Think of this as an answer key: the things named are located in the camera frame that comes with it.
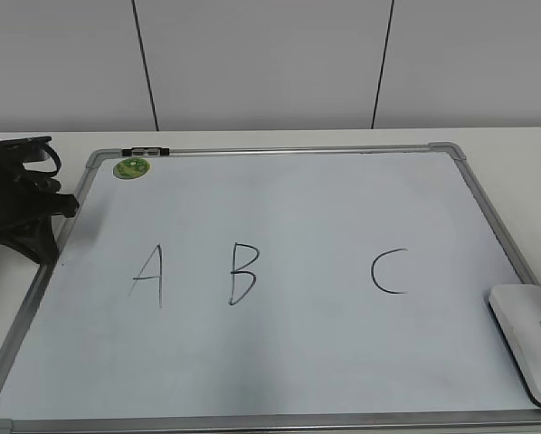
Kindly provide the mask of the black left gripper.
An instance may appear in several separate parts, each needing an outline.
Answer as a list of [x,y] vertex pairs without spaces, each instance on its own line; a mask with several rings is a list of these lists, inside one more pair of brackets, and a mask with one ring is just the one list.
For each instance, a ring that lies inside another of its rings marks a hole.
[[60,193],[59,181],[25,167],[43,160],[43,137],[0,140],[0,245],[36,264],[53,264],[59,248],[52,220],[41,218],[73,218],[80,204],[73,194]]

